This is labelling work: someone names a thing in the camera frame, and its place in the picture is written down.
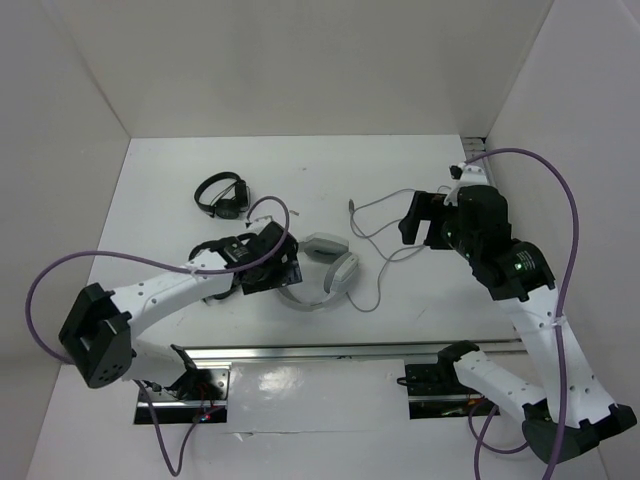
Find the white grey headphones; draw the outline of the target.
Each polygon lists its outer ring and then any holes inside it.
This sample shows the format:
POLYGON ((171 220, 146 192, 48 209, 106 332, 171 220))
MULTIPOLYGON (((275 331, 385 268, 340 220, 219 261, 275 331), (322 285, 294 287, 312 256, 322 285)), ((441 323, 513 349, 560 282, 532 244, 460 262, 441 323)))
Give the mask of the white grey headphones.
POLYGON ((277 294, 288 307, 303 312, 321 310, 340 300, 355 285, 360 258, 351 251, 347 239, 325 232, 315 232, 298 244, 298 252, 302 252, 316 263, 328 266, 322 284, 324 297, 321 301, 302 301, 288 286, 284 286, 277 290, 277 294))

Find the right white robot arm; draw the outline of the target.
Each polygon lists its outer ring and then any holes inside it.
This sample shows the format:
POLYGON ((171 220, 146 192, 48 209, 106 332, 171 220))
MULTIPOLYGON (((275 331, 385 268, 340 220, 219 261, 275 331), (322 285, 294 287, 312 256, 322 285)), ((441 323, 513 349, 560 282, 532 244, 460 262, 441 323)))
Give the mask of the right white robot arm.
POLYGON ((495 364, 478 345, 459 341, 438 354, 436 379, 448 392, 468 387, 521 425, 533 453, 551 465, 576 458, 637 423, 606 392, 568 320, 555 308, 559 290, 541 250, 512 235, 507 200, 491 186, 461 188, 455 200, 417 191, 400 221, 404 244, 429 224, 425 246, 454 250, 510 318, 541 383, 495 364))

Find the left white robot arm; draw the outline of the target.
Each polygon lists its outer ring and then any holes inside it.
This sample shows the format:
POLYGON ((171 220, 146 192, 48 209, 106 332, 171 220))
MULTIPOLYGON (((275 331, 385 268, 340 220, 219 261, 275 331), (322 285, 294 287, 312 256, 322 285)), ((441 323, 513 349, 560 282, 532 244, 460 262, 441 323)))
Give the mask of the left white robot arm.
POLYGON ((122 380, 161 385, 176 399, 196 390, 194 364, 177 345, 143 344, 157 322, 205 298, 240 288, 246 295, 301 282, 298 242, 275 221, 261 231, 208 241, 176 272, 105 290, 81 290, 59 333, 86 385, 122 380))

